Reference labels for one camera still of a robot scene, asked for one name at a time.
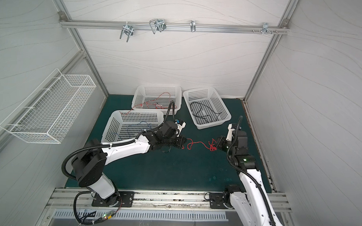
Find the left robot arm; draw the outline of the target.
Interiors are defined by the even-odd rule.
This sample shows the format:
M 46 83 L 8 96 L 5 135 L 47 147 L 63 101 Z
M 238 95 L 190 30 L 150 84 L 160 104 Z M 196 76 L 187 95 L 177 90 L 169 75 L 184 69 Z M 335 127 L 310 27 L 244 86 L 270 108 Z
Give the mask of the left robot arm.
M 186 123 L 175 118 L 169 121 L 167 118 L 170 112 L 175 113 L 174 101 L 169 103 L 163 123 L 153 129 L 143 130 L 126 141 L 95 142 L 71 152 L 62 162 L 63 175 L 77 181 L 79 186 L 87 188 L 89 193 L 96 193 L 107 205 L 115 205 L 120 199 L 120 193 L 103 173 L 106 165 L 162 147 L 182 148 L 186 143 L 187 138 L 181 135 Z

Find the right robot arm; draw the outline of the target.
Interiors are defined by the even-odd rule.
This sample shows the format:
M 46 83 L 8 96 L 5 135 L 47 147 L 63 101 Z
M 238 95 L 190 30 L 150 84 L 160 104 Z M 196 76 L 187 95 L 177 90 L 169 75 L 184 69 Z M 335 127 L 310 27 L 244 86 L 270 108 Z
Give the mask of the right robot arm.
M 247 133 L 241 130 L 243 117 L 228 125 L 227 136 L 219 137 L 217 149 L 226 153 L 229 165 L 238 173 L 243 188 L 228 185 L 223 192 L 226 208 L 237 212 L 243 226 L 283 226 L 262 182 L 254 156 L 248 152 Z

